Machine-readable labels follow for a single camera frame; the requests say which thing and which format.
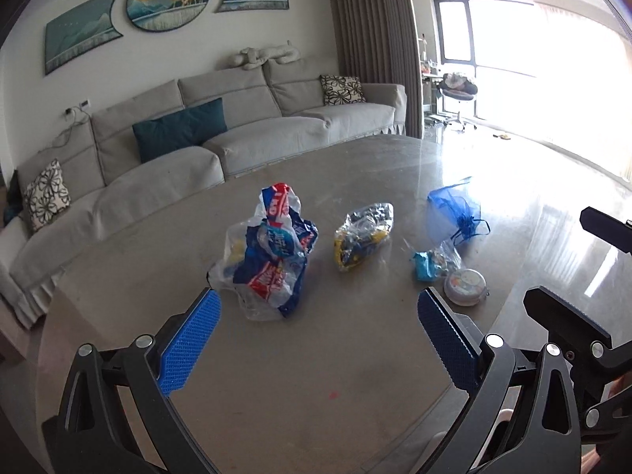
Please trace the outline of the grey sectional sofa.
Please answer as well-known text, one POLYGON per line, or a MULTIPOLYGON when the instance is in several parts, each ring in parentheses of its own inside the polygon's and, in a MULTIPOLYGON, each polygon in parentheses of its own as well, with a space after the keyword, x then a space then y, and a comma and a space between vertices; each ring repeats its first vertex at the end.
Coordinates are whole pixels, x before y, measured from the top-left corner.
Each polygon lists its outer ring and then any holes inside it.
POLYGON ((70 204, 35 229, 28 213, 1 234, 1 296, 31 327, 47 313, 66 266, 91 245, 202 190, 288 157, 377 134, 400 134, 407 95, 397 83, 362 83, 355 104, 330 105, 327 60, 269 61, 163 83, 95 113, 17 170, 27 188, 58 163, 70 204), (142 160, 135 125, 221 101, 218 136, 142 160))

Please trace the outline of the blue red plastic bag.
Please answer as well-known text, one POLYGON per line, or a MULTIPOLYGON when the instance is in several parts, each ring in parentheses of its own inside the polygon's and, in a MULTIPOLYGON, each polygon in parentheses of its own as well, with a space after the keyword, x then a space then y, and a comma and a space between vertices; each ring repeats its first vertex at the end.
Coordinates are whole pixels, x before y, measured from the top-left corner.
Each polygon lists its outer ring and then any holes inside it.
POLYGON ((301 216, 301 201, 286 183, 263 188, 254 215, 230 226, 222 258, 207 273, 215 290, 236 294, 247 319, 289 317, 300 302, 316 225, 301 216))

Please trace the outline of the floral cushion right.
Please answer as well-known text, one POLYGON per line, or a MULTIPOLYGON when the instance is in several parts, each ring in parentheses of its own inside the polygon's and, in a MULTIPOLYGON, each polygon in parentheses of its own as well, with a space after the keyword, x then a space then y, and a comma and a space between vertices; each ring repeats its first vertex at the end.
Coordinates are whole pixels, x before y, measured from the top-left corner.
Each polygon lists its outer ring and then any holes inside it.
POLYGON ((361 81, 354 76, 321 75, 319 77, 326 106, 365 103, 361 81))

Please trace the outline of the round white tin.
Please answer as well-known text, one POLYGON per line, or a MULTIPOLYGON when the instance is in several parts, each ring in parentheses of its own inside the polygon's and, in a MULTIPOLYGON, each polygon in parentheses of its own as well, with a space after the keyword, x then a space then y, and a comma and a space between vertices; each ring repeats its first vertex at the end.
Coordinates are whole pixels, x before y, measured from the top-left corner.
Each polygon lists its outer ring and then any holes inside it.
POLYGON ((473 269, 451 272, 444 280, 444 294, 455 305, 472 307, 489 296, 489 287, 484 276, 473 269))

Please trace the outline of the window frame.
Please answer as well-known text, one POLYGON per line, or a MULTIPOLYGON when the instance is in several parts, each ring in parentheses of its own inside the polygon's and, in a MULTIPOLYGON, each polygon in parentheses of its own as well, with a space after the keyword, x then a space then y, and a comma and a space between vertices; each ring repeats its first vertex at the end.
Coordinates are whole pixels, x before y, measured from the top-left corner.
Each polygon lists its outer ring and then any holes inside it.
POLYGON ((487 73, 534 76, 534 6, 511 0, 435 0, 439 59, 487 73))

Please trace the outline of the left teal wall panel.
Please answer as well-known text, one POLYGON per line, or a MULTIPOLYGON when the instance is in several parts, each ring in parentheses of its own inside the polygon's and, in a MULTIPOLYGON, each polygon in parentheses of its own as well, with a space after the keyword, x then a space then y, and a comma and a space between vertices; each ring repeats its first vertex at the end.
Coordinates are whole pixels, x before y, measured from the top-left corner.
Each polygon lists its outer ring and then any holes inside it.
POLYGON ((111 18, 115 1, 88 0, 46 25, 45 75, 96 47, 122 38, 111 18))

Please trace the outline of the teal cushion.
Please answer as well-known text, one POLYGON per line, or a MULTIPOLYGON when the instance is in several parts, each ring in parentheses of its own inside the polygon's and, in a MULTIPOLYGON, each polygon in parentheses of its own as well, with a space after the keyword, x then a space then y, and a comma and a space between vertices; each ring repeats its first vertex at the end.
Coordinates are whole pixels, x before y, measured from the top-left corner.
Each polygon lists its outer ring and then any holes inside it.
POLYGON ((223 98, 133 125, 143 164, 184 148, 202 146, 227 131, 223 98))

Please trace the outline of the small teal clear wrapper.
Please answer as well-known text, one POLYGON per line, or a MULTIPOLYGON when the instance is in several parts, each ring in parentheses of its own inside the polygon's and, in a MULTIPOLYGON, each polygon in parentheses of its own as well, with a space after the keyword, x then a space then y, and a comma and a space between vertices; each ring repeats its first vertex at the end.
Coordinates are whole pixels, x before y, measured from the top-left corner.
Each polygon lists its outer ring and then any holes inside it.
POLYGON ((462 267, 462 259, 451 240, 412 256, 418 281, 434 282, 462 267))

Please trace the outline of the white plush toy on sofa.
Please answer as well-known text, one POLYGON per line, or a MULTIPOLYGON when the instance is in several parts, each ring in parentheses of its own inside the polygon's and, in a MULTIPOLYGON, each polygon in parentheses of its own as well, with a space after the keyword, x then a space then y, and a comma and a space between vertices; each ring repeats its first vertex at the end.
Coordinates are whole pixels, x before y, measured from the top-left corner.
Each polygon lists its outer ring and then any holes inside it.
POLYGON ((270 60, 275 60, 280 64, 296 62, 300 59, 300 50, 287 42, 283 45, 269 46, 263 48, 246 47, 238 54, 231 56, 228 65, 231 68, 241 68, 247 71, 261 68, 270 60))

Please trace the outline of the floral cushion left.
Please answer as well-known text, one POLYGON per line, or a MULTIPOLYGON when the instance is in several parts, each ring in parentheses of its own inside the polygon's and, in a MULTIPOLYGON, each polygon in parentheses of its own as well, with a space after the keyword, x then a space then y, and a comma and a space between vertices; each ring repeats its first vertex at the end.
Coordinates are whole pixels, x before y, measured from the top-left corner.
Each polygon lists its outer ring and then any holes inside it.
POLYGON ((64 184, 62 168, 57 158, 27 186, 24 201, 33 232, 50 225, 71 206, 70 191, 64 184))

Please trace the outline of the brown curtain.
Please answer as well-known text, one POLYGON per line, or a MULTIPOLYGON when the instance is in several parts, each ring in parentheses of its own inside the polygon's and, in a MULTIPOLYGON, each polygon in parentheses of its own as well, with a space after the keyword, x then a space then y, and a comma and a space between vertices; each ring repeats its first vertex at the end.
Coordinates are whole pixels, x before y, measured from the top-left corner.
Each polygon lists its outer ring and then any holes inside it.
POLYGON ((331 0, 340 72, 397 83, 407 96, 404 131, 423 135, 418 29, 412 0, 331 0))

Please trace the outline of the blue organza drawstring pouch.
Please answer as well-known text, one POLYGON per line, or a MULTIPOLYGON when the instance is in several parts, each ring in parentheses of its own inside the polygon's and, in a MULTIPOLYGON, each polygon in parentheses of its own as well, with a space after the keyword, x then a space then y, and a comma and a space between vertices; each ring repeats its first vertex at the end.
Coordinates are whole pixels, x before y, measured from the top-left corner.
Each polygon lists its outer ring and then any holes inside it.
POLYGON ((435 188, 426 197, 426 226, 435 243, 450 241, 454 246, 492 231, 482 217, 481 205, 470 194, 471 177, 435 188))

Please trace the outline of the floral cushion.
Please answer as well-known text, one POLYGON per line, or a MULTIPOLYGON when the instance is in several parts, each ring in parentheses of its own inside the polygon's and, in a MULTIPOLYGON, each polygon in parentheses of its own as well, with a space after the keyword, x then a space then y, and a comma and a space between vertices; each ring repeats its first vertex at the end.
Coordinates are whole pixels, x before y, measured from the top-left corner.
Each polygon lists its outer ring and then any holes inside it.
POLYGON ((64 184, 62 168, 57 158, 27 186, 24 201, 33 232, 50 225, 71 206, 70 191, 64 184))
POLYGON ((365 103, 361 81, 354 76, 321 75, 319 77, 326 106, 365 103))

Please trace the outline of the office chair with clothes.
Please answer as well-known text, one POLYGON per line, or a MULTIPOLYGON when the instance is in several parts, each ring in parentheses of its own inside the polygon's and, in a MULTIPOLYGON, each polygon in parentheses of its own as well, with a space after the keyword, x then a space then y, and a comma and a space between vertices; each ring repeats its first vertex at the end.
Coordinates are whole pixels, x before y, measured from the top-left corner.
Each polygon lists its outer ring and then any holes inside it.
POLYGON ((445 101, 454 100, 457 103, 456 112, 453 116, 444 119, 444 126, 454 124, 460 133, 466 131, 468 126, 475 130, 477 125, 466 121, 462 104, 471 103, 477 98, 478 86, 468 77, 459 73, 445 73, 442 75, 437 89, 445 101))

